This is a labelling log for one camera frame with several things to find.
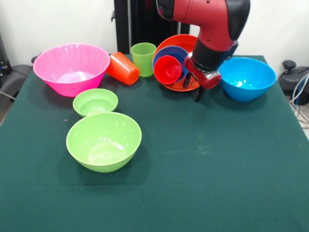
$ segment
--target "large green bowl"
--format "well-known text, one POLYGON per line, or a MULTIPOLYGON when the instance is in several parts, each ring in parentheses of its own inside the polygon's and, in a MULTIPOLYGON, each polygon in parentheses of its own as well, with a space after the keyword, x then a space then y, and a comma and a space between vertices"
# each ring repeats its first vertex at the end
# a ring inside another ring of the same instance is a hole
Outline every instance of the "large green bowl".
POLYGON ((102 113, 85 117, 70 129, 67 149, 84 167, 110 173, 132 159, 140 142, 136 121, 120 113, 102 113))

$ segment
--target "bowl rim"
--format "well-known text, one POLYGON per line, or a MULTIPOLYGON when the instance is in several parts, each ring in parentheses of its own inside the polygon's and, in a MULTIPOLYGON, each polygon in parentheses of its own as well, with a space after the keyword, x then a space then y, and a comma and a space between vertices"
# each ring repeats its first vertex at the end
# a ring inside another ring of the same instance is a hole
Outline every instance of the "bowl rim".
POLYGON ((182 41, 184 42, 188 42, 189 39, 194 39, 194 40, 197 40, 197 36, 195 35, 190 35, 190 34, 178 34, 178 35, 173 35, 171 37, 168 37, 167 39, 165 39, 162 43, 159 44, 159 46, 157 47, 154 55, 156 55, 161 49, 167 47, 163 47, 163 44, 167 43, 167 42, 170 42, 171 40, 174 40, 174 39, 177 39, 177 38, 181 38, 182 41))
POLYGON ((141 144, 141 138, 142 138, 142 133, 141 133, 141 129, 140 129, 140 126, 139 124, 131 117, 129 117, 128 115, 124 115, 124 114, 121 114, 121 113, 116 113, 116 112, 107 112, 107 113, 100 113, 100 114, 96 114, 96 115, 91 115, 91 116, 88 116, 88 117, 84 117, 82 118, 81 120, 79 120, 78 122, 76 122, 72 127, 71 129, 69 130, 68 134, 67 134, 67 138, 66 138, 66 147, 67 147, 67 150, 69 152, 69 154, 78 162, 82 163, 82 164, 86 164, 86 165, 89 165, 89 166, 93 166, 93 167, 108 167, 108 166, 111 166, 111 165, 115 165, 115 164, 118 164, 118 163, 121 163, 123 162, 124 160, 128 159, 129 157, 131 157, 136 151, 137 149, 139 148, 140 144, 141 144), (128 156, 126 156, 124 159, 116 162, 116 163, 113 163, 113 164, 107 164, 107 165, 97 165, 97 164, 92 164, 92 163, 87 163, 85 161, 81 161, 80 159, 76 158, 72 152, 70 151, 69 149, 69 146, 68 146, 68 138, 69 138, 69 135, 71 134, 72 130, 74 127, 76 127, 78 124, 80 124, 82 121, 84 120, 90 120, 92 117, 98 117, 100 115, 121 115, 123 117, 127 117, 129 120, 131 120, 134 124, 137 125, 137 128, 139 129, 139 135, 140 135, 140 140, 139 142, 137 143, 136 147, 134 148, 134 151, 129 154, 128 156))
POLYGON ((92 88, 92 89, 88 89, 88 90, 86 90, 86 91, 84 91, 84 92, 81 92, 80 94, 78 94, 78 95, 74 98, 72 105, 73 105, 73 109, 75 110, 76 113, 78 113, 79 115, 82 115, 83 117, 87 117, 87 116, 88 116, 88 115, 82 114, 82 113, 76 108, 75 104, 76 104, 77 98, 80 98, 81 95, 83 95, 83 94, 86 93, 86 92, 92 92, 92 91, 101 91, 101 92, 109 93, 109 94, 111 94, 111 95, 116 99, 116 104, 115 104, 114 108, 113 108, 111 111, 106 111, 105 113, 112 112, 112 111, 114 111, 114 110, 116 109, 116 107, 117 107, 117 105, 118 105, 118 103, 119 103, 119 100, 118 100, 117 95, 116 95, 114 92, 110 91, 109 89, 105 89, 105 88, 92 88))
POLYGON ((62 44, 62 45, 58 45, 58 46, 55 46, 55 47, 52 47, 52 48, 49 48, 47 49, 46 51, 42 52, 41 54, 38 55, 38 57, 35 59, 34 63, 33 63, 33 71, 34 73, 42 80, 46 81, 46 82, 49 82, 49 83, 54 83, 54 84, 62 84, 62 85, 65 85, 65 84, 76 84, 76 83, 82 83, 82 82, 85 82, 85 81, 89 81, 89 80, 92 80, 94 78, 96 78, 98 75, 104 73, 107 68, 109 67, 110 65, 110 62, 111 62, 111 57, 110 55, 108 54, 107 51, 105 51, 103 48, 99 47, 99 46, 95 46, 95 45, 92 45, 92 44, 85 44, 85 43, 67 43, 67 44, 62 44), (97 73, 97 74, 94 74, 93 77, 91 77, 90 79, 87 79, 87 80, 84 80, 84 81, 75 81, 75 82, 70 82, 70 83, 59 83, 57 81, 51 81, 51 80, 46 80, 45 78, 39 76, 36 72, 36 66, 37 66, 37 61, 42 57, 42 55, 50 52, 51 50, 54 50, 56 48, 61 48, 61 47, 65 47, 65 46, 72 46, 72 45, 81 45, 81 46, 90 46, 90 47, 94 47, 94 48, 97 48, 99 50, 101 50, 105 55, 107 55, 108 57, 108 63, 106 65, 106 67, 103 68, 103 71, 97 73))
POLYGON ((166 47, 164 47, 164 48, 162 48, 160 51, 158 51, 155 55, 154 55, 154 57, 153 57, 153 67, 155 66, 155 58, 159 55, 159 53, 161 53, 161 52, 164 52, 165 50, 167 50, 167 49, 171 49, 171 48, 176 48, 176 49, 179 49, 179 50, 181 50, 184 54, 186 53, 186 56, 188 56, 189 55, 189 53, 186 51, 186 50, 184 50, 182 47, 179 47, 179 46, 176 46, 176 45, 171 45, 171 46, 166 46, 166 47))
POLYGON ((222 80, 223 82, 225 82, 226 84, 228 84, 229 86, 233 86, 233 87, 235 87, 235 88, 240 88, 240 89, 245 89, 245 90, 263 90, 263 89, 268 89, 268 88, 272 87, 272 86, 276 83, 276 80, 277 80, 276 72, 275 72, 275 71, 273 70, 273 68, 271 68, 267 63, 264 63, 264 62, 262 62, 262 61, 260 61, 260 60, 257 60, 257 59, 248 58, 248 57, 234 57, 234 58, 231 58, 230 60, 235 60, 235 59, 253 60, 253 61, 256 61, 256 62, 258 62, 258 63, 260 63, 260 64, 262 64, 262 65, 264 65, 264 66, 269 67, 269 68, 271 69, 271 71, 273 72, 273 74, 274 74, 274 80, 271 82, 270 85, 267 85, 266 87, 257 88, 257 89, 251 89, 251 88, 237 87, 237 86, 235 86, 235 85, 232 85, 231 83, 227 82, 227 81, 223 78, 223 76, 222 76, 221 80, 222 80))
POLYGON ((151 54, 154 54, 155 51, 156 51, 156 45, 153 44, 153 43, 149 43, 149 42, 140 42, 140 43, 136 43, 136 44, 132 45, 131 48, 130 48, 131 54, 132 54, 132 55, 134 54, 134 55, 137 56, 137 57, 149 56, 149 55, 151 55, 151 54), (135 47, 137 47, 138 45, 145 45, 145 44, 151 46, 152 48, 155 48, 155 50, 154 50, 153 52, 151 52, 151 53, 144 54, 144 55, 141 55, 141 54, 137 54, 137 53, 135 53, 135 52, 132 52, 132 49, 134 50, 135 47))

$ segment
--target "white wall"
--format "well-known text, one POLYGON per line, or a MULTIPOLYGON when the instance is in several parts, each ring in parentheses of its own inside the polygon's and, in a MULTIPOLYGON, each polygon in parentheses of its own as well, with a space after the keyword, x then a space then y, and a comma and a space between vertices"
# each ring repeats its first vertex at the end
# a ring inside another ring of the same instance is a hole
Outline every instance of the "white wall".
POLYGON ((117 50, 113 0, 0 0, 0 33, 12 65, 60 44, 117 50))
MULTIPOLYGON (((13 65, 66 43, 111 53, 117 50, 113 9, 113 0, 0 0, 0 33, 13 65)), ((277 73, 285 59, 309 65, 308 19, 308 0, 251 0, 236 54, 264 55, 277 73)), ((191 27, 191 34, 198 32, 191 27)))
MULTIPOLYGON (((308 0, 251 0, 250 16, 235 54, 264 55, 277 74, 283 71, 286 59, 308 66, 308 21, 308 0)), ((198 33, 198 27, 191 27, 191 34, 198 33)))

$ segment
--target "small green bowl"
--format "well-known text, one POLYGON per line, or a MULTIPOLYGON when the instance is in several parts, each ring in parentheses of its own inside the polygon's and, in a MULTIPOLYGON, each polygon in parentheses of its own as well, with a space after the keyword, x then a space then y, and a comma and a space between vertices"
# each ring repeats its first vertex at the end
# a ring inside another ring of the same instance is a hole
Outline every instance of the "small green bowl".
POLYGON ((113 92, 95 88, 80 93, 73 101, 74 110, 82 117, 112 112, 118 105, 118 98, 113 92))

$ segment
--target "plastic bowl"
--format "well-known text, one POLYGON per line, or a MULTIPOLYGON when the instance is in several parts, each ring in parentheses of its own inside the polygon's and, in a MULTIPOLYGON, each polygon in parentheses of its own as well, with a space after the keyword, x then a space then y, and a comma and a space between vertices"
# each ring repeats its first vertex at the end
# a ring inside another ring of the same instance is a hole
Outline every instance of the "plastic bowl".
POLYGON ((251 58, 232 58, 223 63, 220 73, 223 89, 239 102, 253 101, 276 82, 271 67, 251 58))
POLYGON ((132 159, 140 142, 136 121, 120 113, 102 113, 85 117, 70 129, 67 149, 84 167, 110 173, 132 159))
POLYGON ((160 57, 154 66, 154 76, 162 84, 172 84, 182 75, 182 64, 172 56, 160 57))
POLYGON ((35 74, 55 92, 76 97, 97 88, 110 64, 110 56, 100 47, 67 44, 40 54, 34 64, 35 74))
POLYGON ((184 79, 189 72, 184 65, 184 60, 188 56, 188 53, 186 52, 186 50, 184 50, 183 48, 178 47, 178 46, 168 46, 168 47, 163 48, 162 50, 160 50, 155 55, 154 60, 153 60, 153 68, 155 68, 156 62, 163 56, 173 56, 180 62, 180 64, 182 65, 183 72, 181 73, 180 77, 177 80, 180 81, 180 80, 184 79))
POLYGON ((102 88, 82 92, 73 101, 74 110, 82 117, 112 112, 117 105, 116 94, 102 88))
POLYGON ((192 52, 195 44, 197 43, 197 37, 194 35, 180 34, 164 40, 156 49, 154 55, 160 50, 168 46, 178 46, 186 50, 188 53, 192 52))

